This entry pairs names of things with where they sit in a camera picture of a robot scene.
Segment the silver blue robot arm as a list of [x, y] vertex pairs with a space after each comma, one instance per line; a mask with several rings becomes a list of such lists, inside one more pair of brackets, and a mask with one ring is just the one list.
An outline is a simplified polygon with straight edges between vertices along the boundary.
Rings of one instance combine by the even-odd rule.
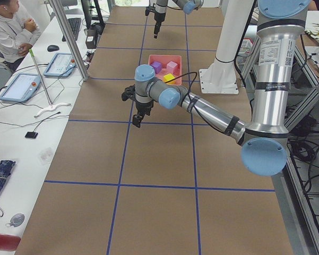
[[261, 41], [255, 103], [249, 123], [191, 92], [190, 88], [169, 85], [156, 78], [147, 64], [135, 70], [135, 84], [122, 93], [132, 100], [137, 113], [132, 123], [140, 126], [154, 103], [172, 109], [180, 106], [199, 116], [218, 132], [241, 145], [244, 166], [252, 173], [271, 176], [287, 162], [288, 130], [284, 126], [292, 59], [297, 37], [305, 29], [309, 1], [259, 1], [257, 35]]
[[[179, 10], [182, 10], [185, 14], [190, 14], [193, 10], [198, 10], [203, 6], [203, 0], [174, 0], [173, 1]], [[145, 8], [145, 15], [148, 16], [150, 13], [154, 14], [154, 39], [157, 39], [160, 32], [162, 23], [165, 21], [166, 12], [168, 8], [168, 0], [157, 0]]]

